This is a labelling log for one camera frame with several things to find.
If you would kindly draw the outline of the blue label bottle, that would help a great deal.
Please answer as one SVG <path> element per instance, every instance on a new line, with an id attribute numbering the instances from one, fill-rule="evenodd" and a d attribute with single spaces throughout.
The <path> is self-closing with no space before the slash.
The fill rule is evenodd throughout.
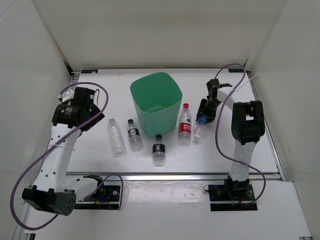
<path id="1" fill-rule="evenodd" d="M 208 117 L 201 114 L 200 117 L 196 120 L 193 126 L 193 141 L 199 143 L 202 137 L 203 130 L 207 124 Z"/>

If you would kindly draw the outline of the red label bottle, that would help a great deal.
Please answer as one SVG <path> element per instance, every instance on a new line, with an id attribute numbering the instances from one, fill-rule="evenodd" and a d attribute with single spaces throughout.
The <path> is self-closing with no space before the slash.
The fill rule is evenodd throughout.
<path id="1" fill-rule="evenodd" d="M 180 146 L 188 146 L 191 142 L 192 133 L 192 116 L 188 103 L 182 105 L 178 124 L 178 144 Z"/>

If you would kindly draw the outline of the clear bottle white cap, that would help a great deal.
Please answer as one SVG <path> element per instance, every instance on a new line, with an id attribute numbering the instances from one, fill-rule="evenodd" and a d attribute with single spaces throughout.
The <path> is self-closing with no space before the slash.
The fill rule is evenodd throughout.
<path id="1" fill-rule="evenodd" d="M 127 152 L 124 138 L 119 123 L 113 117 L 108 119 L 108 136 L 114 156 L 124 156 Z"/>

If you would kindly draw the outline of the clear bottle black label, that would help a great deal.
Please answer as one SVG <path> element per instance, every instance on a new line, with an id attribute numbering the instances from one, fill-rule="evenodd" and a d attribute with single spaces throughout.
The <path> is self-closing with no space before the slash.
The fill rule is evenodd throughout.
<path id="1" fill-rule="evenodd" d="M 143 149 L 143 142 L 140 136 L 138 126 L 136 125 L 133 119 L 129 119 L 127 121 L 126 131 L 128 135 L 130 148 L 134 152 L 141 151 Z"/>

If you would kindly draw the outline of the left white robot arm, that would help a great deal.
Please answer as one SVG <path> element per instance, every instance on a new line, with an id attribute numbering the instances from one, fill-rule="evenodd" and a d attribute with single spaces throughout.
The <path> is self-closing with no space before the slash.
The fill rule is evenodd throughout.
<path id="1" fill-rule="evenodd" d="M 58 105 L 52 118 L 49 153 L 44 157 L 40 172 L 32 187 L 25 188 L 22 198 L 34 209 L 68 216 L 76 202 L 87 197 L 100 200 L 105 194 L 98 175 L 87 175 L 65 182 L 67 168 L 76 140 L 104 118 L 97 118 L 99 108 L 89 98 L 74 97 Z"/>

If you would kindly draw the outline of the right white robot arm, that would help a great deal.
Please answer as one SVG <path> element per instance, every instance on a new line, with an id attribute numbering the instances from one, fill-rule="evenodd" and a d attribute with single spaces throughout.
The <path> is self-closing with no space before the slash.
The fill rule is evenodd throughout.
<path id="1" fill-rule="evenodd" d="M 229 83 L 218 83 L 213 79 L 206 84 L 208 95 L 200 102 L 193 127 L 193 140 L 200 141 L 206 124 L 216 118 L 217 108 L 225 103 L 232 111 L 231 134 L 235 140 L 233 162 L 224 181 L 224 193 L 230 200 L 238 199 L 249 188 L 249 165 L 253 150 L 265 134 L 263 104 L 259 100 L 248 100 L 233 92 Z"/>

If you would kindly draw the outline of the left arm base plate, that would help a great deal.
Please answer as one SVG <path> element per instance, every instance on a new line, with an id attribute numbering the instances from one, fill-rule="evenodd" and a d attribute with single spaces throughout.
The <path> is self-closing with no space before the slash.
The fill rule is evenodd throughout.
<path id="1" fill-rule="evenodd" d="M 110 177 L 119 178 L 121 185 L 105 185 Z M 120 210 L 123 200 L 124 181 L 119 174 L 110 174 L 105 178 L 99 175 L 85 175 L 69 183 L 76 199 L 71 200 L 75 210 Z"/>

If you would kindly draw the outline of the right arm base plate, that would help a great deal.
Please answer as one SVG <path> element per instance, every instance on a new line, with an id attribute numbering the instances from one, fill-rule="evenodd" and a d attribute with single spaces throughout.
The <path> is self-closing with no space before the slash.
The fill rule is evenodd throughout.
<path id="1" fill-rule="evenodd" d="M 257 211 L 255 195 L 250 180 L 224 179 L 223 184 L 207 184 L 203 188 L 209 194 L 211 212 Z"/>

